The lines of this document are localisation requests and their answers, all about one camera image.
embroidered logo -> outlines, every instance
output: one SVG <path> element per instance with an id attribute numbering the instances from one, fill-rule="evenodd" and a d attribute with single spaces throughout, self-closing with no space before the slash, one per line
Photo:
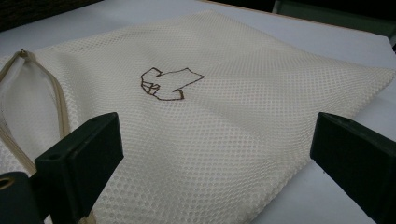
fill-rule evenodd
<path id="1" fill-rule="evenodd" d="M 189 68 L 163 73 L 153 67 L 142 75 L 141 87 L 148 94 L 161 101 L 183 100 L 183 88 L 204 78 Z"/>

fish logo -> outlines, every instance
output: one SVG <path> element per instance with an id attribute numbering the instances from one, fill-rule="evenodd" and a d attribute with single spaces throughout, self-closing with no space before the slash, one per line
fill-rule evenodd
<path id="1" fill-rule="evenodd" d="M 163 73 L 153 67 L 141 78 L 141 87 L 148 95 L 161 101 L 177 101 L 184 100 L 183 88 L 201 80 L 204 76 L 192 72 L 189 68 Z"/>

white mesh fabric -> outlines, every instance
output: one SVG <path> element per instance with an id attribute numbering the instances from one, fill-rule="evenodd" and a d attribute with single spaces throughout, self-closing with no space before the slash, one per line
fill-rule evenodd
<path id="1" fill-rule="evenodd" d="M 351 118 L 394 75 L 304 52 L 211 11 L 35 56 L 60 81 L 72 129 L 119 113 L 125 158 L 96 202 L 98 223 L 249 222 L 309 161 L 317 113 Z M 186 68 L 204 78 L 186 78 L 183 99 L 152 93 Z M 149 77 L 142 87 L 156 70 L 161 85 Z"/>
<path id="2" fill-rule="evenodd" d="M 30 160 L 60 140 L 50 79 L 37 65 L 21 57 L 0 83 L 0 126 Z"/>

brown outline drawing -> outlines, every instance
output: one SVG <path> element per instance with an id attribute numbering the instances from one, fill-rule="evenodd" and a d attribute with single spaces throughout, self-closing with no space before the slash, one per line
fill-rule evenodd
<path id="1" fill-rule="evenodd" d="M 157 75 L 156 77 L 163 77 L 163 76 L 165 76 L 165 75 L 174 74 L 174 73 L 178 73 L 178 72 L 181 72 L 181 71 L 184 71 L 184 70 L 188 70 L 189 72 L 191 72 L 191 73 L 193 73 L 193 74 L 199 76 L 199 78 L 196 79 L 196 80 L 194 80 L 193 82 L 187 83 L 186 85 L 184 85 L 184 86 L 182 86 L 182 87 L 178 87 L 177 89 L 175 89 L 175 90 L 172 91 L 172 92 L 178 91 L 178 93 L 180 94 L 180 98 L 179 98 L 179 99 L 165 100 L 165 99 L 161 99 L 159 96 L 156 95 L 157 91 L 158 91 L 158 90 L 160 89 L 160 87 L 161 87 L 159 84 L 155 84 L 155 83 L 152 83 L 152 82 L 147 82 L 147 81 L 145 81 L 145 80 L 143 79 L 143 76 L 144 76 L 145 74 L 147 74 L 148 72 L 150 72 L 151 70 L 153 70 L 153 69 L 156 70 L 156 71 L 159 73 L 159 75 Z M 140 78 L 142 79 L 140 86 L 142 87 L 143 91 L 144 91 L 146 94 L 155 96 L 155 98 L 157 98 L 158 100 L 161 100 L 161 101 L 178 101 L 178 100 L 184 100 L 184 93 L 183 93 L 183 90 L 182 90 L 183 88 L 185 88 L 186 86 L 189 86 L 190 84 L 192 84 L 192 83 L 194 83 L 194 82 L 197 82 L 197 81 L 203 79 L 204 76 L 192 72 L 192 71 L 190 70 L 190 68 L 188 68 L 188 67 L 186 67 L 186 68 L 184 68 L 184 69 L 181 69 L 181 70 L 178 70 L 178 71 L 168 72 L 168 73 L 163 73 L 163 72 L 160 71 L 158 68 L 152 67 L 152 68 L 150 68 L 147 72 L 143 73 L 143 75 L 142 75 Z"/>

white table surface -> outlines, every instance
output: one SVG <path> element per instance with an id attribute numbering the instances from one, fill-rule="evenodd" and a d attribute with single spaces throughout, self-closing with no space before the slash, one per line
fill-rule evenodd
<path id="1" fill-rule="evenodd" d="M 207 9 L 241 21 L 299 49 L 352 63 L 396 69 L 396 55 L 384 36 L 197 0 L 105 0 L 0 32 L 0 56 L 13 54 L 22 48 L 40 49 L 124 26 Z M 396 141 L 396 80 L 381 91 L 355 120 Z M 311 161 L 252 223 L 374 222 Z"/>

